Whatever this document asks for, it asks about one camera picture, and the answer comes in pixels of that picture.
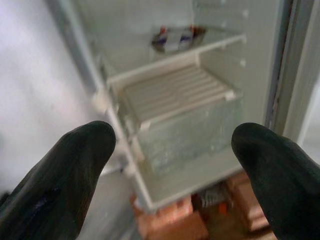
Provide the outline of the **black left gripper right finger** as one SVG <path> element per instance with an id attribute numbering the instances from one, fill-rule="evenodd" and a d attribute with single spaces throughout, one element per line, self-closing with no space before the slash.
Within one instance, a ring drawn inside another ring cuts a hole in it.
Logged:
<path id="1" fill-rule="evenodd" d="M 295 142 L 246 122 L 231 148 L 279 240 L 320 238 L 320 167 Z"/>

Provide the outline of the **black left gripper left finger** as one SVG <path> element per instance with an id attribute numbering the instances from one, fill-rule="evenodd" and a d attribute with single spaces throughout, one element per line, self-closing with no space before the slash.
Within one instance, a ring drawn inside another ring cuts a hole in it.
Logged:
<path id="1" fill-rule="evenodd" d="M 104 121 L 65 133 L 1 205 L 1 239 L 75 240 L 115 146 Z"/>

